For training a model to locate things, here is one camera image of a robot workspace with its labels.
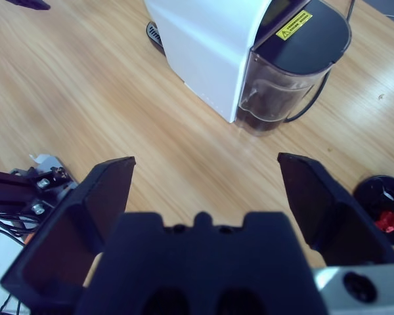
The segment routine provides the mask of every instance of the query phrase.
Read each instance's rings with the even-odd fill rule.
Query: coffee machine
[[[278,127],[343,56],[345,17],[320,0],[144,0],[151,42],[226,121]]]

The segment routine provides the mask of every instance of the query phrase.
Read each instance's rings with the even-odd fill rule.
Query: wooden table
[[[48,2],[41,12],[0,0],[0,170],[47,153],[82,180],[97,163],[135,156],[128,211],[157,211],[166,224],[200,211],[224,224],[284,211],[295,227],[277,153],[321,161],[348,190],[394,176],[394,23],[364,2],[317,104],[263,138],[184,86],[147,39],[142,0]],[[346,13],[349,1],[330,2]]]

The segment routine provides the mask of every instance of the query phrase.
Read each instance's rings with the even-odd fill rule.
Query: screw
[[[44,189],[48,185],[50,185],[50,181],[46,178],[43,178],[39,182],[37,182],[37,186],[40,187],[40,189]]]
[[[44,207],[40,203],[33,205],[31,209],[36,215],[42,215],[45,212]]]
[[[343,277],[343,284],[347,292],[360,302],[372,303],[378,296],[375,285],[366,276],[348,272]]]

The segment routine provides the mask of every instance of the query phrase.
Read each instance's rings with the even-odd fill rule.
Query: yellow warning label
[[[302,27],[313,15],[305,10],[299,12],[293,19],[283,26],[276,35],[284,41],[291,37],[298,29]]]

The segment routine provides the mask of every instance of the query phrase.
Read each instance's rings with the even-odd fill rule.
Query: black round object
[[[387,175],[370,177],[361,182],[353,192],[353,197],[375,222],[380,219],[381,212],[386,210],[380,207],[384,189],[385,191],[394,190],[394,177]],[[394,245],[394,231],[382,233]]]
[[[375,285],[366,276],[348,272],[343,277],[343,284],[347,292],[360,302],[372,303],[378,296]]]

